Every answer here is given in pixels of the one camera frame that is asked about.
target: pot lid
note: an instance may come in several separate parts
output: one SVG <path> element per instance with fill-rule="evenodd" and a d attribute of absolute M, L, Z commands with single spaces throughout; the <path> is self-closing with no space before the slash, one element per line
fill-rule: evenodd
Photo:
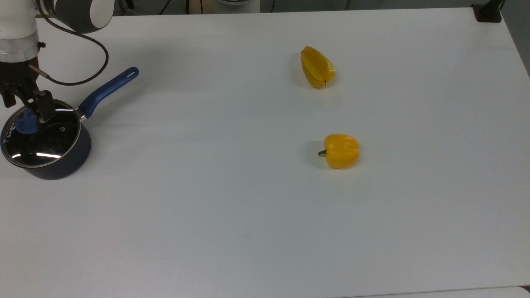
<path fill-rule="evenodd" d="M 7 121 L 2 130 L 2 153 L 11 163 L 37 168 L 58 161 L 77 141 L 79 116 L 68 104 L 54 100 L 56 115 L 44 124 L 24 107 Z"/>

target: yellow bell pepper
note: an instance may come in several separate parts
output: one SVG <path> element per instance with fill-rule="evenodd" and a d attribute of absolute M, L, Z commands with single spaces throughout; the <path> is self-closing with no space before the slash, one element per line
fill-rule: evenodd
<path fill-rule="evenodd" d="M 305 47 L 300 52 L 302 58 L 302 70 L 304 75 L 314 88 L 327 86 L 335 77 L 337 70 L 335 66 L 319 51 L 312 47 Z"/>
<path fill-rule="evenodd" d="M 354 137 L 335 134 L 324 139 L 324 151 L 319 156 L 326 155 L 326 161 L 332 168 L 344 169 L 354 165 L 359 157 L 359 142 Z"/>

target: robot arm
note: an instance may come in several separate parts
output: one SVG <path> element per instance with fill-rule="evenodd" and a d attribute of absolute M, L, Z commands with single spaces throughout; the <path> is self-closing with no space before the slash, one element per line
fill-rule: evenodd
<path fill-rule="evenodd" d="M 112 18 L 114 0 L 37 0 L 43 9 L 78 33 L 105 27 Z M 0 93 L 7 108 L 15 96 L 41 120 L 54 112 L 51 93 L 38 89 L 37 55 L 44 47 L 37 32 L 36 0 L 0 0 Z"/>

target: pan handle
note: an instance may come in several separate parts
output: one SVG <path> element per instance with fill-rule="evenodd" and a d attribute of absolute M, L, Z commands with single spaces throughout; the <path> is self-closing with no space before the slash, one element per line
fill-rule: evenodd
<path fill-rule="evenodd" d="M 112 92 L 120 89 L 125 84 L 132 81 L 138 76 L 140 71 L 136 67 L 131 67 L 128 70 L 122 72 L 105 85 L 99 87 L 96 91 L 92 92 L 83 102 L 79 105 L 79 112 L 86 118 L 90 118 L 92 113 L 104 98 L 109 96 Z"/>

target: saucepan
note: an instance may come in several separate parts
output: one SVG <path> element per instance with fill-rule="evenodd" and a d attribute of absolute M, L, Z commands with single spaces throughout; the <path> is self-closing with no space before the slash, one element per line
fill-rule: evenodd
<path fill-rule="evenodd" d="M 35 177 L 64 178 L 83 165 L 89 156 L 91 139 L 81 123 L 90 118 L 96 106 L 108 95 L 138 76 L 131 67 L 92 92 L 77 109 L 54 99 L 55 116 L 38 122 L 30 109 L 15 112 L 2 130 L 2 153 L 12 164 Z"/>

